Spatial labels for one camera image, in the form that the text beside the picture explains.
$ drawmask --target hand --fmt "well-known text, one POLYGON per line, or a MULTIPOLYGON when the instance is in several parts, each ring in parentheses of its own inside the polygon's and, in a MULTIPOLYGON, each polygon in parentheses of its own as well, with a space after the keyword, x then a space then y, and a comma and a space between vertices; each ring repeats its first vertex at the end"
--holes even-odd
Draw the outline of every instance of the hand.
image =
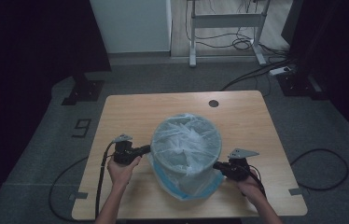
MULTIPOLYGON (((251 170, 251 172, 253 175, 257 175, 256 171, 251 170)), ((259 189, 256 180, 254 180, 251 176, 249 176, 246 180, 237 182, 236 186, 253 205, 267 200, 259 189)))
POLYGON ((131 164, 124 166, 114 162, 113 157, 107 163, 107 170, 110 173, 113 186, 126 187, 131 180, 133 168, 139 164, 142 158, 136 157, 131 164))

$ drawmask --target wall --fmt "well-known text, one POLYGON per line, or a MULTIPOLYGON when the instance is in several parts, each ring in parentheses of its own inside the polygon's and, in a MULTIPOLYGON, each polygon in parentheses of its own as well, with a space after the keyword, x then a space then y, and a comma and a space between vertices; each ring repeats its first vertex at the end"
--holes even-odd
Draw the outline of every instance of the wall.
POLYGON ((169 51, 170 0, 91 0, 107 53, 169 51))

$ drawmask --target power strip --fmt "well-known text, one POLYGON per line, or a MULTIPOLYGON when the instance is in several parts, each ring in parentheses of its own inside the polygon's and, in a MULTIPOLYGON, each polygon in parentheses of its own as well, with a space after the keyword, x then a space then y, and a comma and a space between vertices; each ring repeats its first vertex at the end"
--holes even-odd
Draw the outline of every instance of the power strip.
POLYGON ((291 72, 291 69, 289 67, 281 67, 281 68, 276 68, 270 71, 271 76, 277 76, 277 75, 285 75, 289 74, 291 72))

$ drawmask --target plastic bag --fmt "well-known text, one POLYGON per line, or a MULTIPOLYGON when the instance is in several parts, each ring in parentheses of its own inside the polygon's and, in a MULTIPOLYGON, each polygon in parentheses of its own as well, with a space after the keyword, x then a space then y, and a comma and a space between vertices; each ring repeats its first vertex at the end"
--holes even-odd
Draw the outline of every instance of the plastic bag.
POLYGON ((180 114, 162 122, 151 141, 148 160, 161 186, 184 201, 207 198, 223 175, 213 169, 221 152, 221 136, 209 120, 180 114))

